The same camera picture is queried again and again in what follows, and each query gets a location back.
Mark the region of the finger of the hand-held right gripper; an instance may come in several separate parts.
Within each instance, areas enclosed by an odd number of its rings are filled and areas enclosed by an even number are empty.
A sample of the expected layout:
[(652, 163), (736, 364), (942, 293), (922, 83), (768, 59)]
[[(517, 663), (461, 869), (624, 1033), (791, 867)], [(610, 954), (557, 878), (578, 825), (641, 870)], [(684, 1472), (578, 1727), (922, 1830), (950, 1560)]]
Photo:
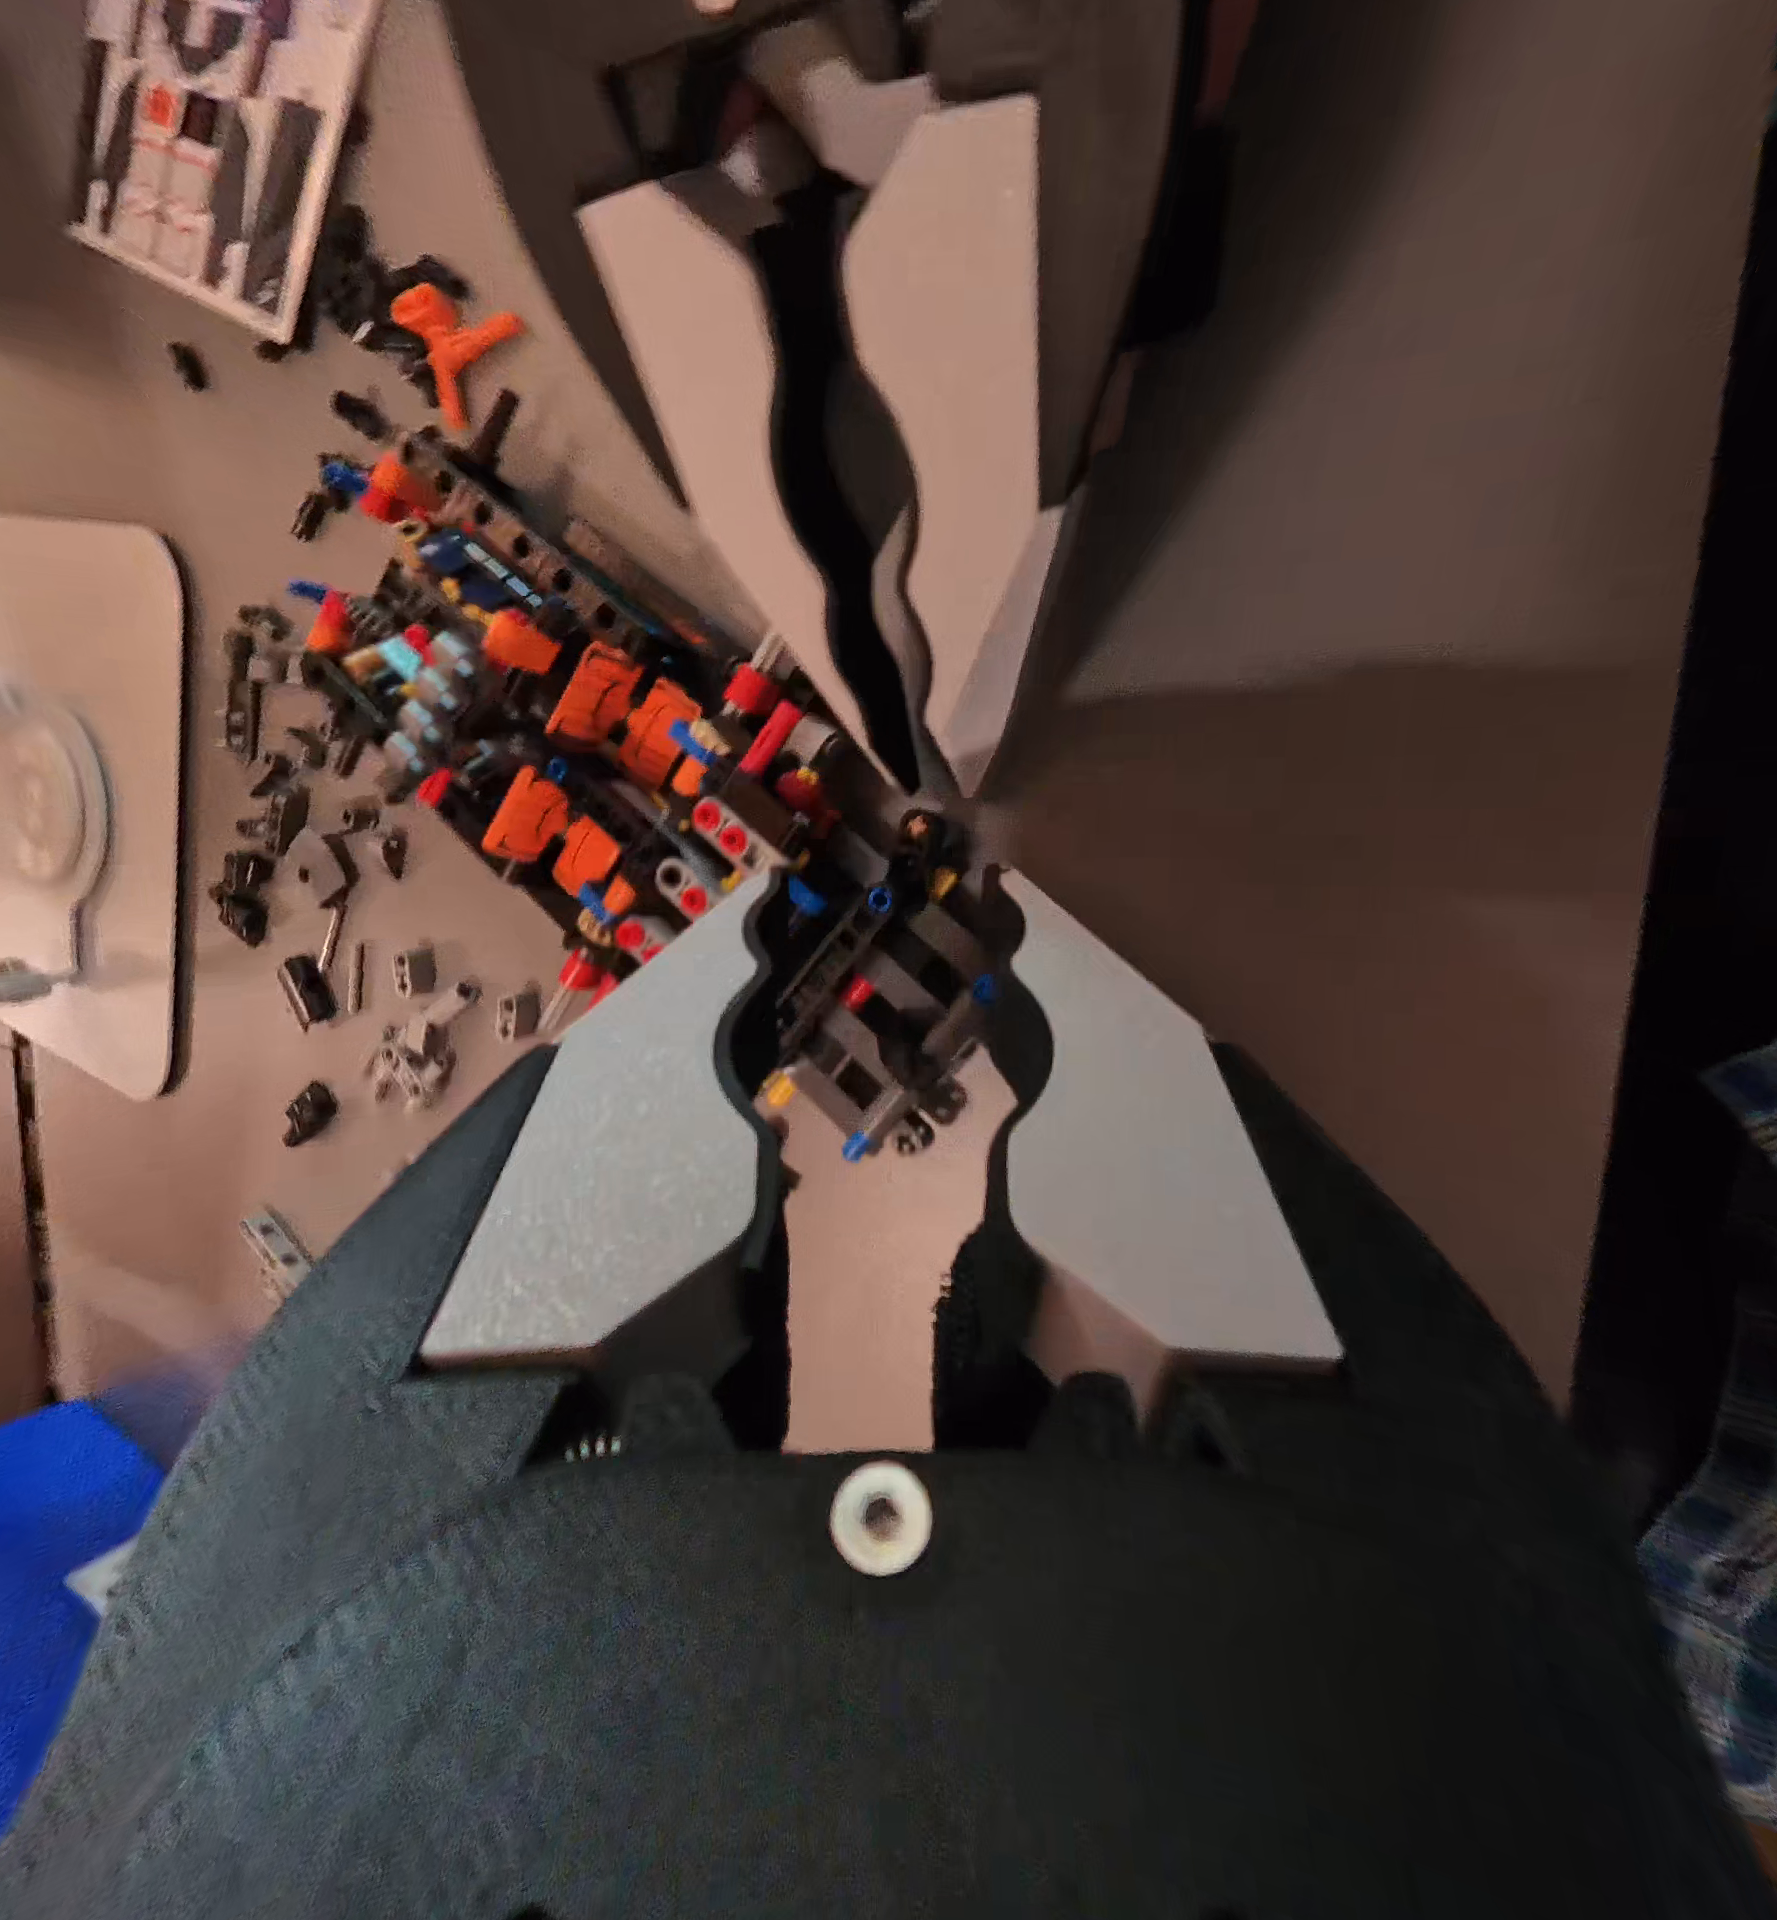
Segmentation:
[(923, 786), (972, 799), (1019, 696), (1062, 535), (1042, 499), (1040, 105), (933, 109), (842, 252), (853, 360), (911, 495), (871, 573)]
[(643, 181), (578, 210), (686, 508), (758, 616), (831, 715), (902, 793), (922, 789), (904, 710), (876, 729), (834, 650), (828, 569), (785, 505), (783, 358), (758, 243), (785, 230), (780, 195), (732, 167)]

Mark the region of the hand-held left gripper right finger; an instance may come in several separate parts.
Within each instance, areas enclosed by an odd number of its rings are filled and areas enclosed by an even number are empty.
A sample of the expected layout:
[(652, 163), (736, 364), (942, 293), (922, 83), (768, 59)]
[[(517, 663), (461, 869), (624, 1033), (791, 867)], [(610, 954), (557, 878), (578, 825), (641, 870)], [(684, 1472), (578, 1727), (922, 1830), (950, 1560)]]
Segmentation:
[(1027, 1273), (1025, 1357), (1053, 1385), (1334, 1377), (1340, 1340), (1201, 1024), (1017, 869), (986, 903), (1013, 1098), (989, 1216)]

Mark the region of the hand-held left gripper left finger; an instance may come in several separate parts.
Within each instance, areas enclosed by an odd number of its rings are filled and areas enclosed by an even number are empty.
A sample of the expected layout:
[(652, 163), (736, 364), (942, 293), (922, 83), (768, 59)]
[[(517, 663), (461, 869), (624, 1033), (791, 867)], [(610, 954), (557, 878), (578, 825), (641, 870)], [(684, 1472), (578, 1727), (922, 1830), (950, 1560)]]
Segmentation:
[(740, 1277), (780, 1209), (780, 1147), (731, 1058), (770, 977), (747, 878), (557, 1047), (420, 1362), (717, 1380), (747, 1352)]

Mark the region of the black and orange lego model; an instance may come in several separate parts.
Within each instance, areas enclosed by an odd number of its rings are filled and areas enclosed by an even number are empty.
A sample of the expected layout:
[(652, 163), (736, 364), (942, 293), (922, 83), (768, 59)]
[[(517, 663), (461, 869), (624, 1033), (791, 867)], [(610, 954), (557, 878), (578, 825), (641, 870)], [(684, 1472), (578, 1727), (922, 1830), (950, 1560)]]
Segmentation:
[(783, 641), (743, 651), (597, 535), (548, 537), (482, 444), (424, 429), (367, 464), (325, 453), (293, 535), (330, 513), (395, 551), (370, 592), (290, 588), (316, 604), (304, 683), (387, 801), (433, 811), (564, 936), (554, 992), (506, 998), (503, 1037), (564, 1034), (774, 877), (764, 1098), (818, 1107), (848, 1163), (929, 1148), (997, 1000), (967, 827), (880, 777)]

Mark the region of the orange lego piece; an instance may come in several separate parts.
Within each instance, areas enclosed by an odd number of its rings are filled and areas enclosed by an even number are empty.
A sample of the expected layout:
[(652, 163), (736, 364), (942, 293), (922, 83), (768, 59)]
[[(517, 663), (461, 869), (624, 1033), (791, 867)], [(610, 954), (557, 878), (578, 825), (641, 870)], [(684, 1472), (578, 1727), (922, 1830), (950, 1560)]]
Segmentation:
[(395, 295), (390, 320), (420, 340), (435, 377), (438, 410), (449, 429), (466, 434), (464, 373), (485, 353), (525, 335), (520, 315), (499, 311), (469, 324), (442, 287), (421, 280)]

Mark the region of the pile of grey lego pieces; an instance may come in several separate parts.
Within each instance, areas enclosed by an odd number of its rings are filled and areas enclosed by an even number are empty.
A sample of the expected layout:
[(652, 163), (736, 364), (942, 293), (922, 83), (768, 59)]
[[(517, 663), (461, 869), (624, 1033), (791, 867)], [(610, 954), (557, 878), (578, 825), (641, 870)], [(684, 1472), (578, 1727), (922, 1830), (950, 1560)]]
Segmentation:
[(338, 834), (294, 857), (294, 882), (320, 903), (321, 937), (294, 987), (294, 1015), (347, 1050), (353, 1091), (400, 1116), (442, 1109), (469, 1043), (517, 1052), (542, 1034), (534, 979), (492, 982), (433, 931), (377, 922), (406, 903), (411, 846), (397, 832)]

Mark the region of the grey lego beam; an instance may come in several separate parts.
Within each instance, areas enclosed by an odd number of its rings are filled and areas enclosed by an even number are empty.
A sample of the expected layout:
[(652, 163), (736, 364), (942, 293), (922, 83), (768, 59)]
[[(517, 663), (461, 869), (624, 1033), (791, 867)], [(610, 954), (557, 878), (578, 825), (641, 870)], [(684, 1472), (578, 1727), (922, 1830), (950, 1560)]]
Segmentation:
[(257, 1209), (240, 1219), (240, 1234), (271, 1302), (278, 1306), (289, 1300), (314, 1265), (294, 1229), (278, 1213)]

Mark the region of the pile of black lego pieces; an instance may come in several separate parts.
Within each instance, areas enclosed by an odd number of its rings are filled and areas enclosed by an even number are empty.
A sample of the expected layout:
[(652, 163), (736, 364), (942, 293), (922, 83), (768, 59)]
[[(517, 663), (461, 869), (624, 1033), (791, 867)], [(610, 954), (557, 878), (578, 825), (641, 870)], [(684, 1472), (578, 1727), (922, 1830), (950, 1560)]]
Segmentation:
[(449, 766), (459, 723), (480, 696), (482, 630), (445, 598), (435, 549), (449, 498), (445, 467), (414, 453), (445, 453), (438, 437), (395, 443), (387, 415), (363, 393), (332, 398), (339, 422), (377, 451), (372, 464), (321, 456), (299, 502), (293, 538), (316, 541), (332, 517), (363, 515), (395, 535), (400, 555), (370, 594), (293, 582), (308, 623), (272, 607), (242, 607), (221, 644), (223, 744), (251, 775), (251, 811), (237, 824), (208, 897), (243, 946), (271, 934), (268, 890), (284, 861), (314, 855), (308, 884), (330, 920), (320, 954), (280, 964), (280, 987), (304, 1028), (358, 1004), (333, 986), (338, 940), (357, 884), (355, 836), (380, 834), (383, 867), (401, 874), (404, 839), (383, 820), (420, 799), (438, 807), (461, 789)]

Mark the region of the white rounded stand base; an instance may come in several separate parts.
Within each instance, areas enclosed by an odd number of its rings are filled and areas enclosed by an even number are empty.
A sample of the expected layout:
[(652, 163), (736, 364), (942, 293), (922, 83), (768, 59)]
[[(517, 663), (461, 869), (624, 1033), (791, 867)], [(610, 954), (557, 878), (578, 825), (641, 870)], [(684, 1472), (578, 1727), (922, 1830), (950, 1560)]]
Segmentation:
[(168, 541), (0, 517), (0, 1020), (136, 1102), (177, 1063), (187, 683)]

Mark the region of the dark pants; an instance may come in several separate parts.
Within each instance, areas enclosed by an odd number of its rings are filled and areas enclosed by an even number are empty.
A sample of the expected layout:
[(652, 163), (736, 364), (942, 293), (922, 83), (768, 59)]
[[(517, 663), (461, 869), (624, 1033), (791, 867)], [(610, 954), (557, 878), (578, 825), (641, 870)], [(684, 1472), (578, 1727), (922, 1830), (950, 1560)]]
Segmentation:
[(1706, 1453), (1733, 1345), (1757, 1155), (1702, 1074), (1776, 1040), (1777, 72), (1573, 1366), (1571, 1429), (1632, 1532)]

